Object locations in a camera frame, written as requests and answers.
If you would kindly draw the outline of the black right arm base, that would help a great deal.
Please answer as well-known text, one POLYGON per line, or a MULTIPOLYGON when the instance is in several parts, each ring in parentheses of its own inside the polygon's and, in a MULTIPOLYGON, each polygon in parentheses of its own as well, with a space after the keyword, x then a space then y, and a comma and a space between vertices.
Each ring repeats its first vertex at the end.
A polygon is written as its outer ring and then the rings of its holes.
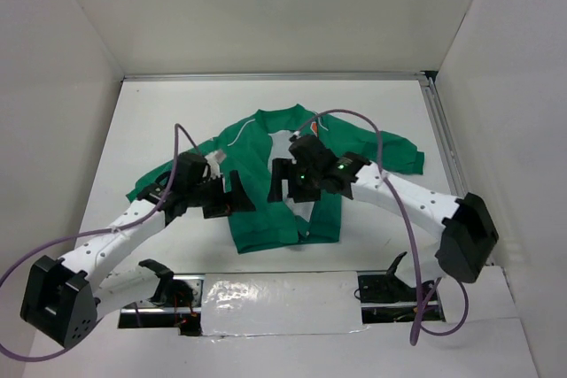
POLYGON ((416 290, 394 275, 406 255, 397 256, 385 272, 358 274, 353 296, 361 303, 363 324, 403 323, 416 318, 416 290))

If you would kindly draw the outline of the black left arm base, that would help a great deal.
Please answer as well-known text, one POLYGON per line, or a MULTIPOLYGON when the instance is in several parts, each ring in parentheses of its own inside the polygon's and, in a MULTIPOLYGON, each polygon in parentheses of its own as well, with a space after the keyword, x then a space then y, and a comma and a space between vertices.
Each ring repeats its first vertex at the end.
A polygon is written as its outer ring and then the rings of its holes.
POLYGON ((159 283, 149 298, 120 310, 118 329, 174 329, 180 336, 201 336, 201 305, 205 276, 174 274, 166 266, 147 260, 159 283))

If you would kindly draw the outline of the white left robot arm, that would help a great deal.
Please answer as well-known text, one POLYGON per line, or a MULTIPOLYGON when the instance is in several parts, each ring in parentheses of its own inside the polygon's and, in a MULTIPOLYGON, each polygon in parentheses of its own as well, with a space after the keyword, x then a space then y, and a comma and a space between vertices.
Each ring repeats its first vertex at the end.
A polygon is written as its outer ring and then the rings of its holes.
POLYGON ((174 273, 168 267, 148 258, 126 273, 114 269, 190 208, 200 208, 206 219, 254 211, 238 172, 223 176, 214 164, 195 153, 178 155, 171 171, 146 186, 101 234, 57 259, 39 258, 30 268, 20 318, 70 349, 134 298, 156 306, 171 302, 174 273))

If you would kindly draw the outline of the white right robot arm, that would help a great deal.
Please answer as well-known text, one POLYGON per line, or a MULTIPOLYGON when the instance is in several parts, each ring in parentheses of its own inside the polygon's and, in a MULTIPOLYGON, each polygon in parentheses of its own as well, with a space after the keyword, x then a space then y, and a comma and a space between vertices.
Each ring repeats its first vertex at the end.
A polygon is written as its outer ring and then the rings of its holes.
POLYGON ((319 201, 323 193, 372 204, 408 219, 435 242, 417 252, 417 260, 400 259, 386 280, 397 300, 408 299, 418 282, 449 276, 477 281, 499 236, 485 201, 468 193, 459 198, 402 179, 360 154, 336 156, 313 135, 294 137, 288 158, 271 161, 268 201, 290 197, 295 203, 319 201))

